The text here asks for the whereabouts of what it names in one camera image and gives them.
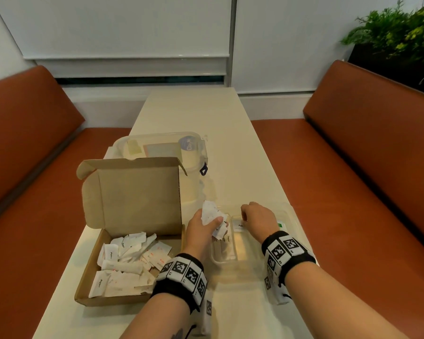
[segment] cardboard box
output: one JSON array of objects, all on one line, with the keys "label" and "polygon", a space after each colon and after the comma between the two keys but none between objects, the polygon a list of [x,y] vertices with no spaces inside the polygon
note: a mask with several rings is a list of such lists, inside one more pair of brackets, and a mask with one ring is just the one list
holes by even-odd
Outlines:
[{"label": "cardboard box", "polygon": [[[131,233],[157,234],[172,249],[170,257],[183,247],[185,227],[182,225],[179,190],[179,166],[176,157],[127,159],[91,159],[83,161],[77,177],[82,187],[86,224],[102,229],[91,252],[85,271],[75,292],[82,305],[109,306],[146,302],[150,294],[89,298],[96,272],[101,268],[97,258],[103,244]],[[154,276],[158,270],[150,271]]]}]

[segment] orange cushioned backrest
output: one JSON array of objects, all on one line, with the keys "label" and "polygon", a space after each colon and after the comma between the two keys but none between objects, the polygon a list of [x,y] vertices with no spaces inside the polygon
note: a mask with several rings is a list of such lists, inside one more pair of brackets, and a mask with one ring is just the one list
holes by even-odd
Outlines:
[{"label": "orange cushioned backrest", "polygon": [[0,200],[83,122],[44,67],[0,80]]},{"label": "orange cushioned backrest", "polygon": [[424,234],[424,94],[335,61],[304,113]]}]

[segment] open cardboard box lid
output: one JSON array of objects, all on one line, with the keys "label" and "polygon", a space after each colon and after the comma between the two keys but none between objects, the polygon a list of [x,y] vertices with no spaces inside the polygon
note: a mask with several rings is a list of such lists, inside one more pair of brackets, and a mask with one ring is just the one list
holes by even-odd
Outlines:
[{"label": "open cardboard box lid", "polygon": [[80,163],[83,209],[90,228],[113,237],[148,232],[181,233],[179,168],[176,157],[90,159]]}]

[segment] green plant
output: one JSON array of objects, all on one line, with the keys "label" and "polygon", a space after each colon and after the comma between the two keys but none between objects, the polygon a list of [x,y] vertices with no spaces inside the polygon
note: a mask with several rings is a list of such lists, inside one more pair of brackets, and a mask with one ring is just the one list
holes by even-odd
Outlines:
[{"label": "green plant", "polygon": [[424,62],[424,7],[416,12],[404,12],[403,1],[395,8],[372,11],[358,17],[361,24],[341,41],[344,45],[371,44],[389,56],[399,55],[412,61]]}]

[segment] blue sticker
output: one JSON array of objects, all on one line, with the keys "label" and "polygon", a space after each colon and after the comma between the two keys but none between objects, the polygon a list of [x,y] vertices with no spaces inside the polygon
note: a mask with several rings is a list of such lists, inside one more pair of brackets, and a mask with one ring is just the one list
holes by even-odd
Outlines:
[{"label": "blue sticker", "polygon": [[194,136],[186,136],[179,139],[179,144],[184,151],[196,151],[198,147],[197,139]]}]

